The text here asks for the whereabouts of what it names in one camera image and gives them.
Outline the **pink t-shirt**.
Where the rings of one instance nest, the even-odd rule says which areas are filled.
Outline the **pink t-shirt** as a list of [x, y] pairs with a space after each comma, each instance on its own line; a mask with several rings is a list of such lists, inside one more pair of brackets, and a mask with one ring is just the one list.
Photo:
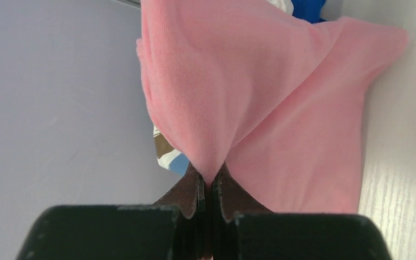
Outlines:
[[267, 1], [142, 1], [141, 25], [149, 115], [207, 184], [226, 164], [273, 211], [357, 212], [365, 92], [405, 29]]

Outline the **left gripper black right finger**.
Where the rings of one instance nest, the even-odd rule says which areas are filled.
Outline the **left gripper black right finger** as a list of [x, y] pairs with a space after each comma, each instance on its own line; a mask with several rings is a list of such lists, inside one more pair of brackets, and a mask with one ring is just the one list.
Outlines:
[[390, 259], [381, 232], [355, 214], [274, 213], [231, 176], [212, 184], [214, 259]]

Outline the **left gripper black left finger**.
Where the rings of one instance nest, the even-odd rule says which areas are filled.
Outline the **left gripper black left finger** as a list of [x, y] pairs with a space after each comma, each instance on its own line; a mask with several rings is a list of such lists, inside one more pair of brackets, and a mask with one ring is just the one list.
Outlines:
[[57, 205], [43, 211], [17, 259], [202, 259], [204, 181], [189, 165], [147, 205]]

